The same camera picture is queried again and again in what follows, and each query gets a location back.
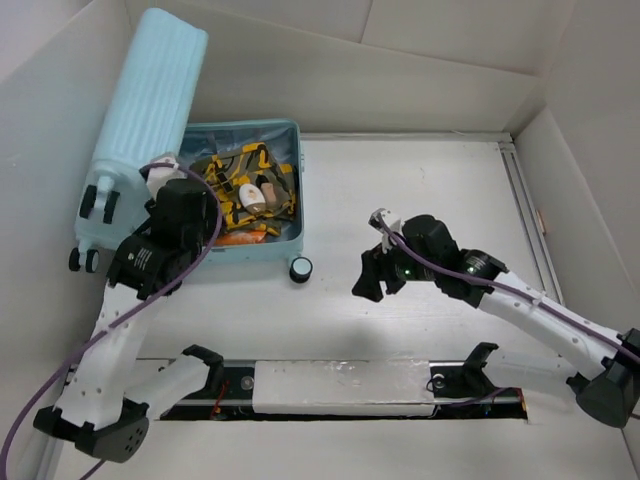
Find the orange tie-dye garment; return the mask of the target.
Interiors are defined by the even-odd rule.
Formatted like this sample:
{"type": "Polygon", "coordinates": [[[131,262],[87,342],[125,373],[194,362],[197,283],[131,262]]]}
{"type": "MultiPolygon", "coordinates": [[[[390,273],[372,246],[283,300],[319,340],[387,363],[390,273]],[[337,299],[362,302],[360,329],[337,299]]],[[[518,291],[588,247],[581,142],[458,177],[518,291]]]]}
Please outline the orange tie-dye garment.
{"type": "Polygon", "coordinates": [[[267,232],[259,230],[233,231],[220,235],[215,245],[220,247],[255,245],[266,241],[267,232]]]}

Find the white oval sunscreen bottle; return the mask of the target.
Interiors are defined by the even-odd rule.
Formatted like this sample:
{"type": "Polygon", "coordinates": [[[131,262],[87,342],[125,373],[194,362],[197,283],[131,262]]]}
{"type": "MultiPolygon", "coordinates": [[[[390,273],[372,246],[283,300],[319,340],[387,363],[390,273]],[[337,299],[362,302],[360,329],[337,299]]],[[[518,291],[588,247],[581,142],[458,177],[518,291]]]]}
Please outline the white oval sunscreen bottle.
{"type": "Polygon", "coordinates": [[[261,190],[251,183],[239,187],[238,197],[243,208],[252,215],[259,214],[266,209],[261,190]]]}

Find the light blue suitcase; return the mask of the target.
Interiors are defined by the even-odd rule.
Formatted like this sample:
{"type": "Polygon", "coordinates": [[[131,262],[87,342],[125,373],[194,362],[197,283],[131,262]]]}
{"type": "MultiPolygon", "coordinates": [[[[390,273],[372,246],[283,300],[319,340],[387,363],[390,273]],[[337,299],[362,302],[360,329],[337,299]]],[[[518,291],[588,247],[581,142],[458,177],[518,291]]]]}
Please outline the light blue suitcase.
{"type": "Polygon", "coordinates": [[[93,273],[100,249],[115,250],[148,216],[151,197],[140,173],[154,158],[172,153],[183,165],[264,142],[275,159],[297,168],[296,217],[279,237],[255,245],[215,247],[216,263],[285,259],[296,283],[308,281],[303,256],[303,154],[300,130],[289,119],[189,124],[208,35],[171,13],[151,7],[141,16],[107,109],[75,217],[72,271],[93,273]]]}

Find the camouflage yellow green garment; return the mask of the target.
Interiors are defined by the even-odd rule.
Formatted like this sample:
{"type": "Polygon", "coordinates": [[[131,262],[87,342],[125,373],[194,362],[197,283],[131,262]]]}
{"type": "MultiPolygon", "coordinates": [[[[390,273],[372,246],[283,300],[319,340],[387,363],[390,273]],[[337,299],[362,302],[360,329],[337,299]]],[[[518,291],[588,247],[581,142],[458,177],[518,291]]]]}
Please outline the camouflage yellow green garment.
{"type": "Polygon", "coordinates": [[[277,161],[264,142],[205,157],[190,170],[216,193],[226,236],[279,237],[296,217],[297,168],[277,161]]]}

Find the beige foundation bottle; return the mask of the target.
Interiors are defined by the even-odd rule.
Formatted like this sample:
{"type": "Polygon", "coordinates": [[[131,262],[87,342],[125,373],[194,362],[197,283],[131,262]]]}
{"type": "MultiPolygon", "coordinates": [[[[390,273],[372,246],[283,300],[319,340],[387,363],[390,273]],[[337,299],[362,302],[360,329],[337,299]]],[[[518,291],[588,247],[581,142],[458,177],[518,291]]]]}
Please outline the beige foundation bottle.
{"type": "Polygon", "coordinates": [[[260,190],[264,196],[266,206],[269,209],[274,209],[277,206],[278,197],[275,187],[272,183],[264,182],[260,185],[260,190]]]}

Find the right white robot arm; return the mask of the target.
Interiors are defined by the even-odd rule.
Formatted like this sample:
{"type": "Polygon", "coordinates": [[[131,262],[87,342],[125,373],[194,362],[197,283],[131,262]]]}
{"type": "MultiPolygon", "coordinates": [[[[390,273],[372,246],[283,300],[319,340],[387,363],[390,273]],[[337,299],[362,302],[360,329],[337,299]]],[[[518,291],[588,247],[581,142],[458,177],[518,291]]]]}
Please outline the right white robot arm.
{"type": "Polygon", "coordinates": [[[458,368],[469,397],[524,388],[576,402],[592,419],[624,428],[639,401],[639,331],[596,324],[527,285],[481,250],[461,249],[448,235],[392,234],[361,255],[352,293],[380,302],[406,283],[433,283],[444,295],[498,317],[553,350],[520,357],[479,343],[458,368]]]}

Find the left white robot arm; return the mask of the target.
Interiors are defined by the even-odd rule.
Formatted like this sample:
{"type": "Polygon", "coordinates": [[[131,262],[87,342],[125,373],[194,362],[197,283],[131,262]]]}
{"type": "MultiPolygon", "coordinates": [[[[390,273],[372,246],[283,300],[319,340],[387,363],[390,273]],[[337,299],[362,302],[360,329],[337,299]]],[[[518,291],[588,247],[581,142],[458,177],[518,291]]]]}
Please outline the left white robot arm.
{"type": "Polygon", "coordinates": [[[94,331],[103,337],[82,356],[58,400],[34,427],[84,454],[124,463],[140,448],[151,419],[191,394],[222,387],[223,358],[199,345],[131,386],[129,377],[150,324],[211,240],[217,204],[208,187],[172,179],[146,204],[148,219],[117,248],[94,331]]]}

